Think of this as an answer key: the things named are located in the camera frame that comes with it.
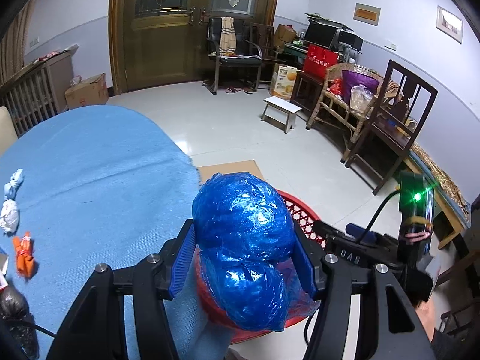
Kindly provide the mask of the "person's right hand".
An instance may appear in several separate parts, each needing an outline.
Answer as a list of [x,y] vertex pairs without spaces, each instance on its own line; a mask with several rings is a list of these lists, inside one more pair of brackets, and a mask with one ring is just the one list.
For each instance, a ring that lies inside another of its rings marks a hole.
[[433,293],[439,279],[441,271],[441,260],[439,257],[431,255],[426,256],[421,261],[419,269],[420,279],[420,301],[415,307],[416,314],[425,329],[425,333],[430,342],[434,339],[435,333],[435,306]]

